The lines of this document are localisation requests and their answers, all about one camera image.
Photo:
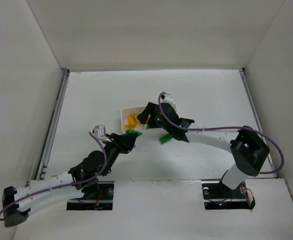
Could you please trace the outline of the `yellow sloped lego brick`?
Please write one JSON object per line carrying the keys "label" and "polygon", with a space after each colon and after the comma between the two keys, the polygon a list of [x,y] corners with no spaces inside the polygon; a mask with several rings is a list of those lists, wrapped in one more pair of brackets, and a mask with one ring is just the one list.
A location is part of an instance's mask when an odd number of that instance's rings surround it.
{"label": "yellow sloped lego brick", "polygon": [[132,115],[132,114],[129,114],[127,116],[127,120],[128,120],[128,123],[126,124],[126,127],[129,128],[129,129],[133,129],[135,128],[138,124],[140,124],[138,118],[137,118],[137,115]]}

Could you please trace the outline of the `orange flower green lego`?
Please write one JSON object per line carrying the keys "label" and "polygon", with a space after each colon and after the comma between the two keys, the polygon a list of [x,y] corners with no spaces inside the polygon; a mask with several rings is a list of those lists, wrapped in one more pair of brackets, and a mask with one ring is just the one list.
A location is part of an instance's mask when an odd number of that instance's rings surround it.
{"label": "orange flower green lego", "polygon": [[138,137],[142,136],[142,132],[141,131],[137,131],[134,129],[128,129],[125,131],[126,134],[137,134]]}

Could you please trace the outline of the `green long lego brick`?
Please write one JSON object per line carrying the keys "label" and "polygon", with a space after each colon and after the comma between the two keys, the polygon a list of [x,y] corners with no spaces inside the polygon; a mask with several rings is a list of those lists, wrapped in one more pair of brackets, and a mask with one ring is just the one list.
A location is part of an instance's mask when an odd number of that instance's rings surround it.
{"label": "green long lego brick", "polygon": [[163,135],[159,138],[159,142],[164,145],[172,140],[172,136],[170,134]]}

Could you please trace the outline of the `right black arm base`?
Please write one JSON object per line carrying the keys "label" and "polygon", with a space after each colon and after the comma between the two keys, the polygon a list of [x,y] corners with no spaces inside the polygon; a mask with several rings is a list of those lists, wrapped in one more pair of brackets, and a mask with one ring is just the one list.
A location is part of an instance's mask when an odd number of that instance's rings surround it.
{"label": "right black arm base", "polygon": [[256,206],[254,194],[245,182],[234,190],[218,182],[205,182],[202,194],[206,210],[253,210]]}

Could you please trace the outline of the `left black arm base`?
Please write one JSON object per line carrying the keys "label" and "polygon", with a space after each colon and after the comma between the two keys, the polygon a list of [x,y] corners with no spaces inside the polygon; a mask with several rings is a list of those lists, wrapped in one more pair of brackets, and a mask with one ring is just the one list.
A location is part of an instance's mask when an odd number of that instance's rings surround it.
{"label": "left black arm base", "polygon": [[67,211],[111,211],[114,199],[114,181],[99,181],[83,197],[67,201]]}

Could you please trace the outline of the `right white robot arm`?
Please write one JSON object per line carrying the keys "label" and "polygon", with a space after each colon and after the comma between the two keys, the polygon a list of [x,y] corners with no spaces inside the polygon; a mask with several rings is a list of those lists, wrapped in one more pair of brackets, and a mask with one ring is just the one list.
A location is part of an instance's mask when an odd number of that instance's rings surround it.
{"label": "right white robot arm", "polygon": [[240,129],[208,130],[196,125],[193,119],[179,117],[167,102],[149,102],[137,116],[141,124],[165,130],[173,139],[186,143],[198,143],[230,153],[234,164],[220,179],[220,183],[235,190],[248,177],[260,174],[270,148],[250,127]]}

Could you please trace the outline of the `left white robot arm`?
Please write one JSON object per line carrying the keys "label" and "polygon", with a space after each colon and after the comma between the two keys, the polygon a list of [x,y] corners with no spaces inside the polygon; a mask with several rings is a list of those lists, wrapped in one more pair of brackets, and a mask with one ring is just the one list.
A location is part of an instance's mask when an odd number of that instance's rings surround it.
{"label": "left white robot arm", "polygon": [[99,177],[105,177],[120,154],[130,153],[139,134],[111,133],[98,141],[100,150],[92,151],[78,165],[61,175],[24,188],[6,187],[2,194],[0,221],[11,228],[25,222],[34,213],[57,203],[92,197],[99,191]]}

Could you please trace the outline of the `white three-compartment bin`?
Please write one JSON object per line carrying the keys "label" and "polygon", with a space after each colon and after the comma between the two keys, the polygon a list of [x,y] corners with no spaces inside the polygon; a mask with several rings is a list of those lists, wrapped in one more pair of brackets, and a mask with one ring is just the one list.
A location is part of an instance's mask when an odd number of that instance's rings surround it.
{"label": "white three-compartment bin", "polygon": [[156,116],[155,107],[138,106],[122,108],[121,115],[121,131],[126,133],[128,130],[142,133],[144,138],[160,138],[167,134],[162,128],[152,128],[150,124],[154,124],[152,117]]}

